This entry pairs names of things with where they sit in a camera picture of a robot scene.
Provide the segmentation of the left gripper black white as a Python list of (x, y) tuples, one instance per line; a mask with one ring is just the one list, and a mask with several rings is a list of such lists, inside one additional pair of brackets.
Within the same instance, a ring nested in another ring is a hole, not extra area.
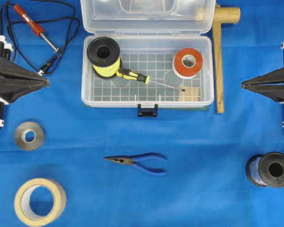
[(12, 51), (12, 45), (7, 43), (5, 36), (0, 35), (0, 129), (5, 124), (5, 105), (50, 85), (47, 78), (9, 61)]

